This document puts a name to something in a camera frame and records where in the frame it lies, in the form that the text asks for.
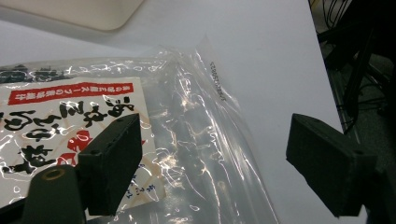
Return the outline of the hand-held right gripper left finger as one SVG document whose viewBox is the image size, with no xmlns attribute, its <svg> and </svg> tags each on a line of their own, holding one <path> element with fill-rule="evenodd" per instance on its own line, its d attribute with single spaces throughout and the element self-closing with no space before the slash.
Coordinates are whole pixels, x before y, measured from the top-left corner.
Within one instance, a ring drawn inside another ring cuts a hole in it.
<svg viewBox="0 0 396 224">
<path fill-rule="evenodd" d="M 78 154 L 83 204 L 91 216 L 114 216 L 143 157 L 140 118 L 112 121 Z"/>
</svg>

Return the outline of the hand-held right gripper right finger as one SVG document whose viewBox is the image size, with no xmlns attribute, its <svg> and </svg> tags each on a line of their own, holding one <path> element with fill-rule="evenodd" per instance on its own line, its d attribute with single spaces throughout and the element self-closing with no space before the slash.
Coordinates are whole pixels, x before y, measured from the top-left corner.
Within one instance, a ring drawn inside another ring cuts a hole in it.
<svg viewBox="0 0 396 224">
<path fill-rule="evenodd" d="M 377 161 L 373 151 L 319 119 L 294 114 L 286 157 L 334 216 L 360 213 Z"/>
</svg>

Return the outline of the clear plastic bag with label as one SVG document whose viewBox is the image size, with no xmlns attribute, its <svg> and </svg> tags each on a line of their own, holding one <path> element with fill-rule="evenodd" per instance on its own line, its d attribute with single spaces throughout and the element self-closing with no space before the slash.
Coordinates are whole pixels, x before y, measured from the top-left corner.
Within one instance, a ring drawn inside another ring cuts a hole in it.
<svg viewBox="0 0 396 224">
<path fill-rule="evenodd" d="M 114 216 L 78 154 L 138 114 L 143 157 Z M 205 52 L 0 67 L 0 224 L 277 224 L 235 100 Z"/>
</svg>

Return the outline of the cream divided plastic tray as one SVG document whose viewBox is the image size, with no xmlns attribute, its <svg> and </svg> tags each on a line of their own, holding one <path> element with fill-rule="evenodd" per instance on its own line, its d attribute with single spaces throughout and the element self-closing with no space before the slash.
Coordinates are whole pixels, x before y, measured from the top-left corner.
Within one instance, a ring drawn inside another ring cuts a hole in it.
<svg viewBox="0 0 396 224">
<path fill-rule="evenodd" d="M 8 7 L 101 31 L 123 26 L 145 0 L 0 0 Z"/>
</svg>

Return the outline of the black metal stand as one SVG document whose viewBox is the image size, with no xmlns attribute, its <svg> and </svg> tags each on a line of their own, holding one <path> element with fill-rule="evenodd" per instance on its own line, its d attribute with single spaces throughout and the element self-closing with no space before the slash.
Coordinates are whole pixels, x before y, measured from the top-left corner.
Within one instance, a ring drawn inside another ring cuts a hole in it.
<svg viewBox="0 0 396 224">
<path fill-rule="evenodd" d="M 333 51 L 325 58 L 325 67 L 339 70 L 351 63 L 353 70 L 343 93 L 341 108 L 351 118 L 344 130 L 347 134 L 359 116 L 359 93 L 361 82 L 369 67 L 373 53 L 390 58 L 396 69 L 396 47 L 390 45 L 391 34 L 376 20 L 352 20 L 338 24 L 332 29 L 319 33 L 318 42 L 331 42 Z"/>
</svg>

